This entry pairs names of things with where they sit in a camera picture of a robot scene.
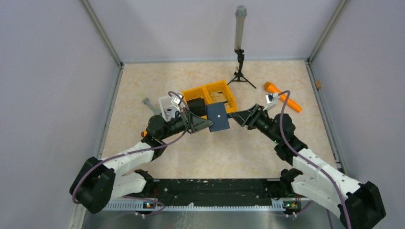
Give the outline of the blue leather card holder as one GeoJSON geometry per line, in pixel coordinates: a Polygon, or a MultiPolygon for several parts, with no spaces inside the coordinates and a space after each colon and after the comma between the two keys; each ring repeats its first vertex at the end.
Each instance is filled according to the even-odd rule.
{"type": "Polygon", "coordinates": [[[206,105],[205,110],[207,119],[213,122],[213,125],[209,127],[210,132],[218,132],[230,128],[224,103],[218,102],[206,105]]]}

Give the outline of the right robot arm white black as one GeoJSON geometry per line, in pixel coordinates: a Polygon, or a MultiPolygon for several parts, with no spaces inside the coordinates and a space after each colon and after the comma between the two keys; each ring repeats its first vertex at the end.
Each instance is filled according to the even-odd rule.
{"type": "Polygon", "coordinates": [[[255,104],[229,116],[241,127],[256,129],[271,139],[279,158],[292,166],[281,173],[283,195],[309,198],[347,229],[372,229],[386,216],[379,188],[347,176],[317,156],[295,136],[296,127],[288,114],[270,118],[263,106],[255,104]]]}

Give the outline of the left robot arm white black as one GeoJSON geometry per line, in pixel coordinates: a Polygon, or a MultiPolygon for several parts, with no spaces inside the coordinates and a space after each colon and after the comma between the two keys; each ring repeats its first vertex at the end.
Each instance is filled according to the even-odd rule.
{"type": "Polygon", "coordinates": [[[168,122],[160,115],[152,116],[146,135],[133,147],[108,158],[90,157],[84,162],[69,190],[72,201],[95,214],[112,199],[132,193],[150,196],[153,192],[150,177],[144,172],[130,174],[130,170],[160,157],[168,146],[164,139],[176,134],[193,134],[212,125],[213,121],[191,112],[179,114],[168,122]]]}

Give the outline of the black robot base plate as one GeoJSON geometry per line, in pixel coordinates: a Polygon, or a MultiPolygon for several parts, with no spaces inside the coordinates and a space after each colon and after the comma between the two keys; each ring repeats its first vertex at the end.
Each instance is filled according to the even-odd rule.
{"type": "Polygon", "coordinates": [[[155,179],[148,181],[135,198],[155,199],[166,207],[253,207],[282,201],[282,208],[298,210],[302,198],[282,187],[279,179],[155,179]]]}

